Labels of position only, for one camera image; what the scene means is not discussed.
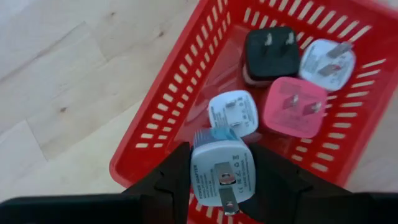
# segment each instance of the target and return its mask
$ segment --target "black wall charger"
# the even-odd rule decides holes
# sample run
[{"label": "black wall charger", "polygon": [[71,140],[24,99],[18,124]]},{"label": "black wall charger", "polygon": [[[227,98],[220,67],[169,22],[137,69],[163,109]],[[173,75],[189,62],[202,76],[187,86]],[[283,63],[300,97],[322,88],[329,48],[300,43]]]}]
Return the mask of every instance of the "black wall charger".
[{"label": "black wall charger", "polygon": [[279,77],[296,77],[300,50],[289,27],[250,31],[245,41],[243,77],[248,85],[267,86]]}]

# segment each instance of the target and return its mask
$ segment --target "metal prong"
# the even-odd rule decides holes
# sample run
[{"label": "metal prong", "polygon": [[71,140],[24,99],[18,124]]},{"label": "metal prong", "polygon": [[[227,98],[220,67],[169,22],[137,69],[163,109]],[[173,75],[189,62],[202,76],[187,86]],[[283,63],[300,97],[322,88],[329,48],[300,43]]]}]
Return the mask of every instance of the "metal prong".
[{"label": "metal prong", "polygon": [[299,102],[299,96],[297,94],[293,95],[292,97],[289,97],[284,101],[282,109],[294,107],[295,105],[297,105],[298,102]]},{"label": "metal prong", "polygon": [[330,58],[337,58],[345,52],[351,50],[353,48],[353,44],[351,42],[343,42],[339,44],[337,47],[332,49],[327,53],[327,56]]},{"label": "metal prong", "polygon": [[238,121],[238,122],[232,123],[230,125],[231,125],[231,127],[237,127],[237,126],[241,125],[241,123],[242,122]]},{"label": "metal prong", "polygon": [[236,183],[234,172],[229,162],[222,162],[215,165],[220,185],[231,185]]},{"label": "metal prong", "polygon": [[286,40],[286,44],[292,45],[294,43],[294,33],[290,32],[289,33],[289,38]]},{"label": "metal prong", "polygon": [[268,33],[267,36],[267,41],[264,43],[265,46],[270,46],[272,45],[272,35],[270,33]]},{"label": "metal prong", "polygon": [[236,100],[231,100],[229,102],[227,102],[227,104],[225,104],[225,107],[229,108],[229,107],[233,107],[236,105]]},{"label": "metal prong", "polygon": [[329,64],[319,70],[318,73],[326,77],[337,72],[338,70],[341,70],[341,67],[339,65]]},{"label": "metal prong", "polygon": [[223,204],[225,215],[236,215],[239,213],[238,202],[231,187],[219,189],[221,203]]},{"label": "metal prong", "polygon": [[321,107],[322,107],[321,102],[311,103],[307,106],[304,106],[303,115],[305,116],[305,115],[319,113]]}]

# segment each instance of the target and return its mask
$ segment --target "pink wall charger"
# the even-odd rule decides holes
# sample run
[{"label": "pink wall charger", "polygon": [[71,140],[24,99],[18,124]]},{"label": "pink wall charger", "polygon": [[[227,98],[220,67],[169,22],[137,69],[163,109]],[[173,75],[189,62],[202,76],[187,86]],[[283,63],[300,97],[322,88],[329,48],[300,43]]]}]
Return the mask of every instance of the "pink wall charger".
[{"label": "pink wall charger", "polygon": [[281,77],[268,89],[262,103],[261,125],[298,138],[312,138],[319,132],[327,92],[308,81]]}]

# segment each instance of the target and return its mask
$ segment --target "black plastic object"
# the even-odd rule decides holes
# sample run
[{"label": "black plastic object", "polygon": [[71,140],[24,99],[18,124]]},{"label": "black plastic object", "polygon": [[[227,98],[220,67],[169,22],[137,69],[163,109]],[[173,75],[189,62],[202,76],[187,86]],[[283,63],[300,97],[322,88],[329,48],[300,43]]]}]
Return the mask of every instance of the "black plastic object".
[{"label": "black plastic object", "polygon": [[354,194],[256,144],[256,194],[240,203],[267,224],[397,223],[398,194]]},{"label": "black plastic object", "polygon": [[0,223],[187,223],[190,146],[123,194],[15,198],[0,204]]},{"label": "black plastic object", "polygon": [[[294,39],[287,44],[291,34]],[[250,31],[245,41],[244,63],[249,78],[254,82],[296,77],[300,66],[300,51],[295,32],[289,27]]]}]

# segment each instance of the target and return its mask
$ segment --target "basket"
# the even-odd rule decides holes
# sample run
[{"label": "basket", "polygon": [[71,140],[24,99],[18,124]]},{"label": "basket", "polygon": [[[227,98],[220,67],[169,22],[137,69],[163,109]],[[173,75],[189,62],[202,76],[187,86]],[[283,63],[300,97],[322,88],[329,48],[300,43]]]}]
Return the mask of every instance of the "basket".
[{"label": "basket", "polygon": [[[356,68],[342,90],[330,93],[323,126],[313,139],[263,133],[260,143],[306,170],[343,185],[363,152],[398,82],[397,17],[363,0],[201,0],[178,38],[110,164],[113,179],[129,187],[181,142],[210,127],[209,100],[246,89],[239,75],[243,42],[251,29],[292,27],[303,51],[324,38],[352,41]],[[252,223],[240,214],[190,198],[190,223]]]}]

